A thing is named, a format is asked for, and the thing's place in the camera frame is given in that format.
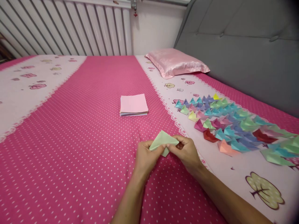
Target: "pink paper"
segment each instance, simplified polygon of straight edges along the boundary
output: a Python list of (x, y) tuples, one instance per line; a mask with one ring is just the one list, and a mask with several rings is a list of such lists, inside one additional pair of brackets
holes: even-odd
[(148, 111), (144, 94), (134, 96), (121, 96), (122, 113), (138, 113)]

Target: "gray upholstered headboard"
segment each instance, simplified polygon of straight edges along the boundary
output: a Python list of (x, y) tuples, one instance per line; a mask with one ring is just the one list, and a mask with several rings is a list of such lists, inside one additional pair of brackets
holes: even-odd
[(299, 31), (285, 0), (192, 0), (175, 48), (209, 76), (299, 117)]

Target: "satin pillowcase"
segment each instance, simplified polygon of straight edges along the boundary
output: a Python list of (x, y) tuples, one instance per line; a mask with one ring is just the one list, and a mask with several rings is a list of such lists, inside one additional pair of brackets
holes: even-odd
[(202, 61), (173, 48), (154, 50), (146, 57), (159, 69), (164, 79), (186, 73), (210, 71)]

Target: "red origami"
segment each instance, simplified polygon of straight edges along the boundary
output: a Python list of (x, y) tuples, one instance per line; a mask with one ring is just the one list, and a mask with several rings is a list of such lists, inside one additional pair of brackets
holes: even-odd
[(205, 138), (205, 140), (208, 140), (210, 142), (217, 142), (220, 141), (219, 139), (217, 139), (211, 132), (209, 129), (205, 130), (203, 132), (203, 137)]
[(255, 132), (252, 133), (259, 141), (261, 142), (265, 142), (265, 143), (273, 143), (276, 140), (278, 140), (277, 138), (271, 138), (269, 136), (267, 136), (266, 134), (263, 134), (262, 131), (260, 129), (257, 129)]

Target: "white radiator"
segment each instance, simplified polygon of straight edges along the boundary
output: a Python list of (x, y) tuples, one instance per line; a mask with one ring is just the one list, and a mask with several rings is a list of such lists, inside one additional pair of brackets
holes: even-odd
[(2, 44), (36, 54), (131, 55), (130, 1), (0, 0)]

